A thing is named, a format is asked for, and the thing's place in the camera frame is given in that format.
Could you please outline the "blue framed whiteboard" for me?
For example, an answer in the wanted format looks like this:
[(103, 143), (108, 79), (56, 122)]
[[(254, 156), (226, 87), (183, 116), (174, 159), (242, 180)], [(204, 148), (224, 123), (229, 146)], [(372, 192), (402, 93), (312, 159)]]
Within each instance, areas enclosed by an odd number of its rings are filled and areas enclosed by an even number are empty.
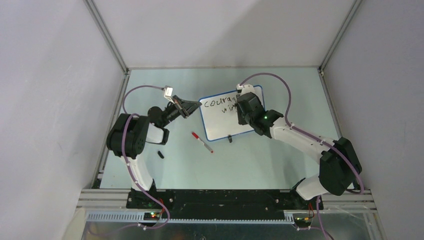
[(240, 94), (233, 90), (199, 99), (200, 115), (208, 141), (226, 139), (228, 136), (249, 133), (254, 130), (248, 124), (239, 124), (236, 106), (239, 96)]

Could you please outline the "black marker cap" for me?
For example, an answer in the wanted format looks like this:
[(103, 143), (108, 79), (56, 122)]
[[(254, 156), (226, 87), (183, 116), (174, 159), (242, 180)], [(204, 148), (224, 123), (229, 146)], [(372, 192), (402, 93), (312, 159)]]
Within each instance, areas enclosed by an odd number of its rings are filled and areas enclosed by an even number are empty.
[(159, 155), (159, 157), (160, 157), (161, 159), (164, 159), (164, 158), (165, 158), (165, 156), (162, 154), (162, 152), (161, 152), (161, 151), (158, 151), (158, 152), (157, 152), (157, 154)]

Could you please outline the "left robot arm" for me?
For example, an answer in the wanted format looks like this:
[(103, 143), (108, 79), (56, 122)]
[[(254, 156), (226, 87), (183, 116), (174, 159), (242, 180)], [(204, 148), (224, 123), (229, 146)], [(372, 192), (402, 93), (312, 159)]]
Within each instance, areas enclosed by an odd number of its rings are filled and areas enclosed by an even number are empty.
[(145, 208), (153, 208), (158, 202), (158, 194), (150, 190), (154, 179), (142, 158), (145, 145), (165, 145), (170, 134), (166, 126), (178, 117), (188, 118), (201, 106), (199, 101), (174, 95), (164, 109), (153, 106), (147, 115), (121, 113), (109, 131), (106, 147), (126, 165), (132, 188), (142, 191), (138, 201)]

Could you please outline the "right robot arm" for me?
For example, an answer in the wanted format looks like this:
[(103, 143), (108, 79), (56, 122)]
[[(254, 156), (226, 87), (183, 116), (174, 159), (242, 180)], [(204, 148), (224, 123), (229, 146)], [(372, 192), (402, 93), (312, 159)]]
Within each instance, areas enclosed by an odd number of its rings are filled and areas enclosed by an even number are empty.
[(317, 162), (318, 174), (301, 179), (292, 188), (290, 201), (295, 208), (304, 209), (311, 199), (326, 193), (342, 195), (361, 173), (362, 166), (348, 139), (314, 136), (288, 122), (282, 113), (265, 110), (253, 92), (241, 95), (236, 109), (241, 125), (250, 125), (258, 135), (289, 144)]

